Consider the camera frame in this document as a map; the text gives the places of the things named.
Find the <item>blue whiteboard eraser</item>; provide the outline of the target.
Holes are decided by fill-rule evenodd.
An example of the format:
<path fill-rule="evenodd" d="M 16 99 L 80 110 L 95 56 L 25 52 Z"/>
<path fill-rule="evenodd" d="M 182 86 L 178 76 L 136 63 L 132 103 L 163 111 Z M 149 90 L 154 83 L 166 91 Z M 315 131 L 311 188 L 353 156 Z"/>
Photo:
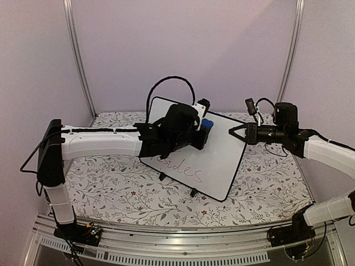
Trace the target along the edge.
<path fill-rule="evenodd" d="M 201 122 L 201 129 L 204 129 L 206 131 L 210 131 L 211 128 L 213 127 L 214 123 L 211 120 L 208 119 L 202 119 Z"/>

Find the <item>small black-framed whiteboard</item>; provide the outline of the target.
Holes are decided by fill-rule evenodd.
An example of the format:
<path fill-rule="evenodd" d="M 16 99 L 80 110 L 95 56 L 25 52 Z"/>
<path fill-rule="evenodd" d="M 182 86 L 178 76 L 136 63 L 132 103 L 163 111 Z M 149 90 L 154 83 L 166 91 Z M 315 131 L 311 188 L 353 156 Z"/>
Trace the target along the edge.
<path fill-rule="evenodd" d="M 165 159 L 155 156 L 140 161 L 178 183 L 223 202 L 231 190 L 246 148 L 246 144 L 230 135 L 229 130 L 243 122 L 210 111 L 205 118 L 214 124 L 201 151 L 187 146 Z"/>

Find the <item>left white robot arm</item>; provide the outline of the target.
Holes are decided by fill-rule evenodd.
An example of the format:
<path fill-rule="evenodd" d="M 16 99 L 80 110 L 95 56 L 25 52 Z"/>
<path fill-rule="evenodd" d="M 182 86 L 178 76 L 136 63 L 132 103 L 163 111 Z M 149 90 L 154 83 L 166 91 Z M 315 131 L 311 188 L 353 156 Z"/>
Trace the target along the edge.
<path fill-rule="evenodd" d="M 166 115 L 152 124 L 126 127 L 79 128 L 52 120 L 39 145 L 37 180 L 48 195 L 62 233 L 71 241 L 83 234 L 65 185 L 64 160 L 106 155 L 167 158 L 187 146 L 202 150 L 213 126 L 205 119 L 209 107 L 205 99 L 194 105 L 172 104 Z"/>

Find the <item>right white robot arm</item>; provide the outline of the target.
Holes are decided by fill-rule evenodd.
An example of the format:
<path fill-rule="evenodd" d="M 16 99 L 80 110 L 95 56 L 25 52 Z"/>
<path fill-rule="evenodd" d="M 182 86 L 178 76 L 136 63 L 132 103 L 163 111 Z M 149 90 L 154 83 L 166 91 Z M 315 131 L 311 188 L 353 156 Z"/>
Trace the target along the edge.
<path fill-rule="evenodd" d="M 327 139 L 314 129 L 301 129 L 297 106 L 292 103 L 275 103 L 273 109 L 272 125 L 249 122 L 231 128 L 229 134 L 248 145 L 280 144 L 294 156 L 319 162 L 354 178 L 354 148 Z M 298 242 L 309 228 L 319 223 L 351 216 L 354 216 L 354 190 L 298 211 L 292 216 L 293 225 L 286 234 L 289 240 Z"/>

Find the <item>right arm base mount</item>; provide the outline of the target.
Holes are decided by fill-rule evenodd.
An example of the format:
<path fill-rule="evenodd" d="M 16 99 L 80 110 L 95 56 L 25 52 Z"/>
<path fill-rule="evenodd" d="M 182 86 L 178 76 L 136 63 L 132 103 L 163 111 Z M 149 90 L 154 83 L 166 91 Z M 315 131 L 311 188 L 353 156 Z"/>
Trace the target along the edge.
<path fill-rule="evenodd" d="M 273 226 L 267 231 L 266 235 L 272 247 L 305 241 L 315 236 L 313 227 L 299 219 L 294 219 L 288 226 Z"/>

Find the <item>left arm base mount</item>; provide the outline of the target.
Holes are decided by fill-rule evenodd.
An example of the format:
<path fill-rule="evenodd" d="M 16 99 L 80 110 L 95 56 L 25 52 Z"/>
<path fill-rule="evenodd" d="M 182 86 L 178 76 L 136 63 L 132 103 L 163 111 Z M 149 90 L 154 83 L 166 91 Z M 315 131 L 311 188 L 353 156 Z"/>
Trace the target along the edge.
<path fill-rule="evenodd" d="M 90 222 L 80 225 L 76 221 L 70 224 L 57 224 L 54 236 L 69 242 L 98 247 L 102 237 L 102 227 Z"/>

